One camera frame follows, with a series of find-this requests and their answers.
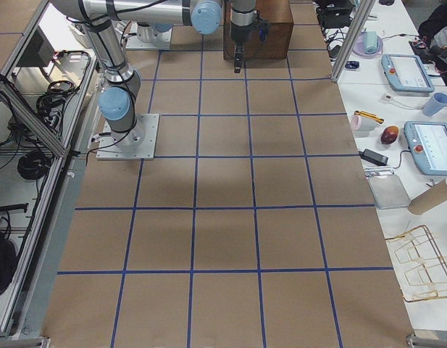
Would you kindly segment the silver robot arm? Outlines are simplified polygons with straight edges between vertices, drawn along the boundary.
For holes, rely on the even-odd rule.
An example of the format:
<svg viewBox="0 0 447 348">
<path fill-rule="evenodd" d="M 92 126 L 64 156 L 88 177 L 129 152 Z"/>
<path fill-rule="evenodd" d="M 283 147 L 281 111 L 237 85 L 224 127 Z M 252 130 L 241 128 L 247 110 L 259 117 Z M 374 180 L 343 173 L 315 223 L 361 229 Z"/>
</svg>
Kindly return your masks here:
<svg viewBox="0 0 447 348">
<path fill-rule="evenodd" d="M 104 68 L 109 86 L 99 97 L 99 109 L 121 149 L 138 146 L 145 130 L 135 112 L 141 78 L 128 63 L 114 23 L 132 21 L 161 29 L 184 25 L 209 35 L 219 27 L 223 13 L 222 1 L 53 1 L 52 5 L 83 26 Z"/>
</svg>

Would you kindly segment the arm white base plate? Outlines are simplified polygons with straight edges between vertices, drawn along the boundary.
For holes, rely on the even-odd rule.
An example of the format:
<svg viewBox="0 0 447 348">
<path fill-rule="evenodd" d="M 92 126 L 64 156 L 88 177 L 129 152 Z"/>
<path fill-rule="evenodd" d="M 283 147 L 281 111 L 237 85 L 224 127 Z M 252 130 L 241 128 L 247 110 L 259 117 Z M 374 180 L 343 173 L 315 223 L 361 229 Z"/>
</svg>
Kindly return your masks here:
<svg viewBox="0 0 447 348">
<path fill-rule="evenodd" d="M 125 36 L 127 50 L 169 50 L 173 25 L 164 23 L 134 22 Z"/>
<path fill-rule="evenodd" d="M 159 128 L 159 114 L 137 114 L 135 128 L 123 138 L 113 133 L 102 137 L 98 160 L 153 160 Z"/>
</svg>

